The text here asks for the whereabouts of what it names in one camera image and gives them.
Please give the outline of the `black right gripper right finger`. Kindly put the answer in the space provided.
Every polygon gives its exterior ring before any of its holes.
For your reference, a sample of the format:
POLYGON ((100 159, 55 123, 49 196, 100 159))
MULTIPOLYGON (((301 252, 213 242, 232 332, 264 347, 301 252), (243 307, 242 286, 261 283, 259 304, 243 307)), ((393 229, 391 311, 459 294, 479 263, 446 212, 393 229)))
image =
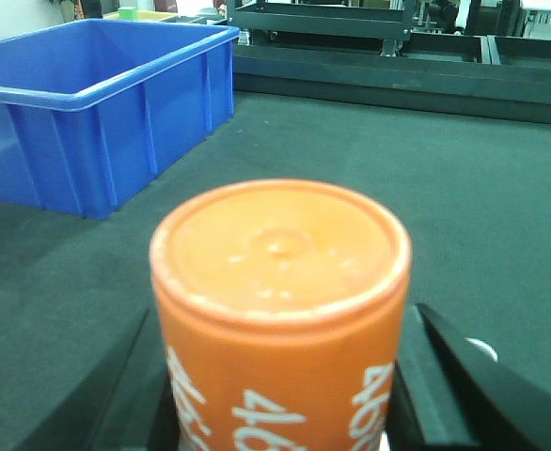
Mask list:
POLYGON ((412 304, 386 434, 394 450, 551 450, 551 394, 412 304))

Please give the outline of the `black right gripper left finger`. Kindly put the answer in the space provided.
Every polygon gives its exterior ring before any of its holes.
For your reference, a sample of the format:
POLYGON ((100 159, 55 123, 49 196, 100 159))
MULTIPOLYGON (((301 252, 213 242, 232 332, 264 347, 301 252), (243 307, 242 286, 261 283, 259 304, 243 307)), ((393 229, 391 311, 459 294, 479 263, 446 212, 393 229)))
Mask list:
POLYGON ((137 316, 18 450, 176 450, 180 431, 157 313, 137 316))

